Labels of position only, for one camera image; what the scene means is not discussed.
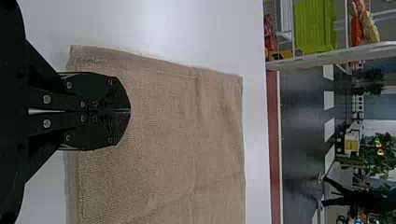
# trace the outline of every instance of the white tabletop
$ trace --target white tabletop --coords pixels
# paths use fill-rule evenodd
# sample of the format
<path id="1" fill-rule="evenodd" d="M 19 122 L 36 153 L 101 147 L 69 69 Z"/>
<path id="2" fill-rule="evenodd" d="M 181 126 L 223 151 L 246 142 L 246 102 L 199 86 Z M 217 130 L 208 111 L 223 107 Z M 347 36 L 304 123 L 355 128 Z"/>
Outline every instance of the white tabletop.
<path id="1" fill-rule="evenodd" d="M 20 0 L 27 38 L 58 71 L 102 46 L 244 77 L 247 223 L 271 223 L 262 1 Z M 18 223 L 65 223 L 63 153 L 27 184 Z"/>

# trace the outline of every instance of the shelf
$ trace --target shelf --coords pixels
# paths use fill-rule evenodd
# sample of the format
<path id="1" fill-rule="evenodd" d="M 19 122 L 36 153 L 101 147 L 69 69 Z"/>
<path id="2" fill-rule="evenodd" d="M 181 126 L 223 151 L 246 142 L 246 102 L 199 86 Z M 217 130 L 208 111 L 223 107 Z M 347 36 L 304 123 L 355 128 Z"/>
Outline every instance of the shelf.
<path id="1" fill-rule="evenodd" d="M 396 41 L 380 42 L 266 63 L 267 70 L 287 71 L 326 64 L 350 63 L 396 56 Z"/>

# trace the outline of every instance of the screw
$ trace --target screw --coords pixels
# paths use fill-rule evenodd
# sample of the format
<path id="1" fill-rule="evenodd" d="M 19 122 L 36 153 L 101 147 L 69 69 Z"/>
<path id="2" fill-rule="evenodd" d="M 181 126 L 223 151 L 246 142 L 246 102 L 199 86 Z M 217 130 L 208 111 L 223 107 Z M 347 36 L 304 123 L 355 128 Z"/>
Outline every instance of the screw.
<path id="1" fill-rule="evenodd" d="M 93 107 L 98 107 L 98 102 L 97 101 L 92 101 L 92 106 Z"/>
<path id="2" fill-rule="evenodd" d="M 44 126 L 44 128 L 49 128 L 50 127 L 50 120 L 49 119 L 44 119 L 43 126 Z"/>
<path id="3" fill-rule="evenodd" d="M 71 140 L 72 140 L 72 135 L 70 134 L 70 133 L 68 133 L 67 135 L 66 135 L 66 142 L 70 142 Z"/>
<path id="4" fill-rule="evenodd" d="M 43 102 L 44 102 L 44 105 L 49 105 L 50 104 L 50 96 L 49 95 L 43 96 Z"/>
<path id="5" fill-rule="evenodd" d="M 98 121 L 98 117 L 97 116 L 92 116 L 92 122 L 97 122 Z"/>
<path id="6" fill-rule="evenodd" d="M 72 89 L 73 88 L 73 83 L 71 83 L 71 82 L 66 82 L 66 88 L 67 89 Z"/>

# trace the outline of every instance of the person in black clothing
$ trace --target person in black clothing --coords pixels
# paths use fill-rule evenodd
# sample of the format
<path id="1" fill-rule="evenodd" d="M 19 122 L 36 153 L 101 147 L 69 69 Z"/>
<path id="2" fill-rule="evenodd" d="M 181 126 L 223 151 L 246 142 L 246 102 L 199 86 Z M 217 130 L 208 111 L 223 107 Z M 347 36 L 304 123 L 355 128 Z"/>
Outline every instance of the person in black clothing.
<path id="1" fill-rule="evenodd" d="M 322 201 L 324 207 L 332 205 L 351 205 L 364 209 L 366 214 L 384 213 L 396 210 L 396 195 L 384 195 L 376 190 L 359 191 L 345 189 L 339 183 L 327 176 L 319 175 L 319 183 L 322 181 L 329 183 L 337 189 L 343 197 Z"/>

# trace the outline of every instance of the green panel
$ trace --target green panel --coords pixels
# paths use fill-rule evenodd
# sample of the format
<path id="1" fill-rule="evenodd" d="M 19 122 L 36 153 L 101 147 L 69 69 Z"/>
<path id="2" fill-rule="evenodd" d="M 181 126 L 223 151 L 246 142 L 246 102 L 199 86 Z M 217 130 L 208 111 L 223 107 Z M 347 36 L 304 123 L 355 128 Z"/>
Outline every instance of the green panel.
<path id="1" fill-rule="evenodd" d="M 304 53 L 337 49 L 334 0 L 300 0 L 294 4 L 297 48 Z"/>

